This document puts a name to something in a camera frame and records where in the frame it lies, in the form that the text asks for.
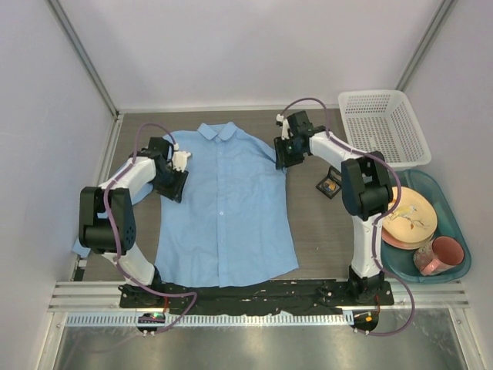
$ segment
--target yellow plate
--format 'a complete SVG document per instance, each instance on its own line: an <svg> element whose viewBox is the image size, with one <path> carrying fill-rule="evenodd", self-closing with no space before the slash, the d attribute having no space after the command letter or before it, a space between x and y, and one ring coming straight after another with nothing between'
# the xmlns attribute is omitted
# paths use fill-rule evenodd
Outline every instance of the yellow plate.
<svg viewBox="0 0 493 370"><path fill-rule="evenodd" d="M397 188L392 188L397 199ZM382 221L383 228L395 239L403 243L420 243L433 235L438 219L433 206L418 192L402 187L402 197L397 209Z"/></svg>

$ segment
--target gray tabletop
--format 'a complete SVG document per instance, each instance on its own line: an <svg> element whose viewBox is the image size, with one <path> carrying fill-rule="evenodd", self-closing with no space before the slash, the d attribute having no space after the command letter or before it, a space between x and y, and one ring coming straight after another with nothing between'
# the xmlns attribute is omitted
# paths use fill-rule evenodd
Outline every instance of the gray tabletop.
<svg viewBox="0 0 493 370"><path fill-rule="evenodd" d="M275 125L277 111L231 111L192 113L126 114L112 162L114 173L133 150L136 131L142 123L162 123L170 131L196 130L204 123L235 124L247 133L273 146L280 135ZM309 110L314 125L324 124L321 110ZM345 139L338 109L330 110L332 130ZM161 136L160 129L150 127L139 147L144 147L150 136ZM347 267L353 255L353 225L344 209L340 194L333 200L325 197L315 185L327 175L329 164L316 157L305 159L301 165L287 172L287 213L300 268L280 278L347 278ZM159 195L151 193L134 206L137 224L137 244L149 261L156 258L161 222ZM119 272L104 258L91 254L88 258L85 281L121 281Z"/></svg>

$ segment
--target teal tray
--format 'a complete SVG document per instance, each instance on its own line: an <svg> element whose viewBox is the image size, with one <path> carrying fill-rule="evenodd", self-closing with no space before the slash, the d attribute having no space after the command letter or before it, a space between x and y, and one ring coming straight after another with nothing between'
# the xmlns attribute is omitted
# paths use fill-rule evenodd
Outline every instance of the teal tray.
<svg viewBox="0 0 493 370"><path fill-rule="evenodd" d="M430 175L419 170L405 170L398 172L397 175L403 187L416 190L430 202L436 211L438 227L434 232L434 237L440 237L441 235L453 237L464 248L464 260L458 266L441 274L423 276L414 266L413 254L415 251L404 251L382 241L381 257L384 266L390 272L409 283L440 284L462 278L471 268L471 253L437 182ZM395 181L392 177L391 180L392 186L395 186Z"/></svg>

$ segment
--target reflective metal surface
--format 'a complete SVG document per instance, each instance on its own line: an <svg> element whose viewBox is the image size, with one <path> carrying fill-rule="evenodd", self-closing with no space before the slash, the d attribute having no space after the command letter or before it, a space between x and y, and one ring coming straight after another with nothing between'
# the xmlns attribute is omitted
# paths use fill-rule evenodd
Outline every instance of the reflective metal surface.
<svg viewBox="0 0 493 370"><path fill-rule="evenodd" d="M407 310L382 311L378 331L403 325ZM418 310L388 338L347 326L177 328L155 338L134 328L66 328L56 369L464 369L448 310ZM106 350L101 354L93 349Z"/></svg>

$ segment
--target mug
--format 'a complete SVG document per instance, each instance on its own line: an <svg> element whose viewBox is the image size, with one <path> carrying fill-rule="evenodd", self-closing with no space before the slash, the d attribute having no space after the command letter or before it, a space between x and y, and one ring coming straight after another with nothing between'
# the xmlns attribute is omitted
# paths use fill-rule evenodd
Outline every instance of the mug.
<svg viewBox="0 0 493 370"><path fill-rule="evenodd" d="M458 266L464 260L464 249L452 237L437 237L419 248L413 261L422 275L436 275Z"/></svg>

